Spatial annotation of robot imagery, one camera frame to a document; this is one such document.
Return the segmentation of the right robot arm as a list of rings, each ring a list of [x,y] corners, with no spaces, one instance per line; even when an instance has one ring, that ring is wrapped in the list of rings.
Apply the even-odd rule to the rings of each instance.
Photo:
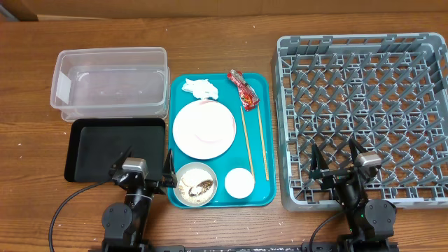
[[[308,251],[398,251],[398,245],[388,241],[394,235],[396,206],[385,199],[369,199],[365,184],[371,182],[382,167],[382,159],[370,152],[356,140],[349,139],[352,166],[331,170],[319,147],[311,147],[311,169],[309,177],[321,181],[321,189],[334,190],[342,210],[323,221],[313,232],[309,243],[303,246]],[[316,243],[319,230],[333,219],[344,215],[350,229],[333,243]]]

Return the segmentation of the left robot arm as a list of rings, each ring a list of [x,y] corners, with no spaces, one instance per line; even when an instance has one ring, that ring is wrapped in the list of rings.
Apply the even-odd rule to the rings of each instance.
[[[153,198],[177,186],[172,150],[168,151],[160,169],[160,178],[149,173],[144,159],[131,154],[131,148],[121,153],[108,172],[112,182],[126,195],[123,203],[114,203],[103,213],[102,251],[154,251],[150,242],[143,238]]]

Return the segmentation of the grey bowl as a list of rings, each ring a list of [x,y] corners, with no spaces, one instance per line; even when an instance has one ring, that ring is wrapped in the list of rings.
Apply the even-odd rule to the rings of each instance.
[[[201,162],[185,164],[176,173],[174,189],[177,200],[187,207],[203,207],[210,203],[218,189],[218,179],[208,165]]]

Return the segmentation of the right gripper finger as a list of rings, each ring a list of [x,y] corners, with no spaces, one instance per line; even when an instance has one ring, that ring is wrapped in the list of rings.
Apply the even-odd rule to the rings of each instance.
[[[357,140],[350,138],[348,140],[348,145],[350,147],[350,151],[351,151],[351,160],[352,163],[355,164],[356,158],[358,157],[358,154],[360,153],[366,153],[367,150],[362,147]]]
[[[326,159],[321,153],[320,148],[314,143],[311,147],[311,167],[310,171],[329,170]]]

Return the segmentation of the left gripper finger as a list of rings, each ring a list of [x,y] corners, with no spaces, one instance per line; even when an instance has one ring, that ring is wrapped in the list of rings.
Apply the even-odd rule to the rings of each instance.
[[[129,146],[127,148],[127,150],[122,152],[120,154],[120,157],[113,163],[112,168],[120,169],[123,166],[123,164],[125,163],[126,159],[129,158],[131,154],[132,154],[132,147]]]
[[[174,172],[174,156],[172,149],[167,152],[166,159],[164,161],[164,167],[162,169],[163,175],[175,174]]]

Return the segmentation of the rice and food scraps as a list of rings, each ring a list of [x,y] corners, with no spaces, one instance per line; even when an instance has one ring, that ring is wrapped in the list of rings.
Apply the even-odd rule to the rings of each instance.
[[[182,175],[178,190],[181,198],[189,204],[207,203],[214,193],[215,183],[209,172],[190,169]]]

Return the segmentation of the red snack wrapper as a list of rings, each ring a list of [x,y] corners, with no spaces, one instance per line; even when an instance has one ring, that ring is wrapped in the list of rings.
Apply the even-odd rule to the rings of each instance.
[[[227,78],[237,86],[239,98],[246,111],[254,109],[260,102],[255,90],[248,84],[243,77],[243,73],[231,69]]]

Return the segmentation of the white cup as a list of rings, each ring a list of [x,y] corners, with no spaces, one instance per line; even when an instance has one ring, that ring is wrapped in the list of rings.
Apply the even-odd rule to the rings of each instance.
[[[234,168],[225,177],[225,190],[236,199],[248,197],[255,188],[255,179],[252,173],[244,168]]]

